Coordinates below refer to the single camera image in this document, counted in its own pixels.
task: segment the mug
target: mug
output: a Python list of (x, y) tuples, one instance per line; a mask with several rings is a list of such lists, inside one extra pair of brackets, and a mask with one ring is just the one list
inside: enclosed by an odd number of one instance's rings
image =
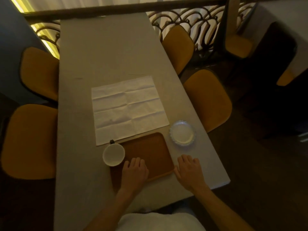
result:
[(124, 157), (124, 147), (110, 140), (110, 145), (103, 152), (103, 161), (105, 164), (110, 167), (117, 166), (124, 160)]

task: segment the white napkin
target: white napkin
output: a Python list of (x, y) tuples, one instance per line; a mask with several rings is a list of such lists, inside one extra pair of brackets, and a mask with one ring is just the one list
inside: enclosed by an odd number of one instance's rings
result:
[(96, 145), (169, 125), (151, 76), (92, 88)]

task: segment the brown tray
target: brown tray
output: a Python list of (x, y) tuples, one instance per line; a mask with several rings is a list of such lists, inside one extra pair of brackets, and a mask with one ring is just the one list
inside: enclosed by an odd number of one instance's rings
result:
[(174, 164), (164, 136), (161, 133), (156, 132), (120, 144), (125, 149), (125, 159), (121, 164), (110, 167), (111, 180), (115, 192), (121, 187), (122, 169), (126, 160), (131, 161), (132, 158), (136, 157), (144, 159), (150, 171), (148, 181), (172, 173)]

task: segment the table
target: table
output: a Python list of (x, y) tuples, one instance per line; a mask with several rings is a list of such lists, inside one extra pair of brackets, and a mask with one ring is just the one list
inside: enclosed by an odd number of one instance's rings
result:
[[(113, 197), (109, 168), (96, 146), (91, 88), (151, 75), (172, 124), (188, 121), (197, 137), (179, 147), (170, 126), (118, 143), (161, 132), (172, 160), (190, 154), (200, 159), (211, 188), (230, 179), (145, 13), (61, 21), (59, 117), (54, 229), (82, 230)], [(174, 174), (147, 183), (127, 212), (158, 209), (192, 196)]]
[(308, 0), (260, 2), (243, 33), (245, 38), (254, 42), (254, 48), (256, 48), (272, 22), (282, 23), (298, 45), (297, 53), (289, 65), (289, 69), (295, 76), (308, 67), (307, 6)]

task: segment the blue wall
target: blue wall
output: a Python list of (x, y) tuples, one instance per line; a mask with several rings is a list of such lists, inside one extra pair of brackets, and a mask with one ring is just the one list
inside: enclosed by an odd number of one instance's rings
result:
[(19, 80), (21, 53), (30, 46), (46, 51), (11, 0), (0, 0), (0, 93), (20, 105), (45, 102), (26, 90)]

